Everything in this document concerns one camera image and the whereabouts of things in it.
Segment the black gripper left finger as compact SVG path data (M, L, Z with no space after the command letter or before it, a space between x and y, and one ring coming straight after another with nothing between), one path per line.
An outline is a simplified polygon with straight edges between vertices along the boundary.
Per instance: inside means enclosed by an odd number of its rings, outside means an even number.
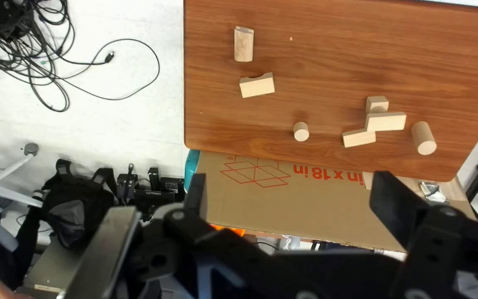
M196 173L184 203L164 218L166 238L179 261L196 257L226 261L234 256L234 233L231 229L217 231L201 216L204 196L206 176Z

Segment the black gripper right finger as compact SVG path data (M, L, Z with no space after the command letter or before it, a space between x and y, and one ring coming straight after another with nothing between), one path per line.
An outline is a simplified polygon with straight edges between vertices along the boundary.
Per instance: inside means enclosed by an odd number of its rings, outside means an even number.
M370 209L407 251L392 292L402 299L448 299L466 218L423 201L392 173L373 174Z

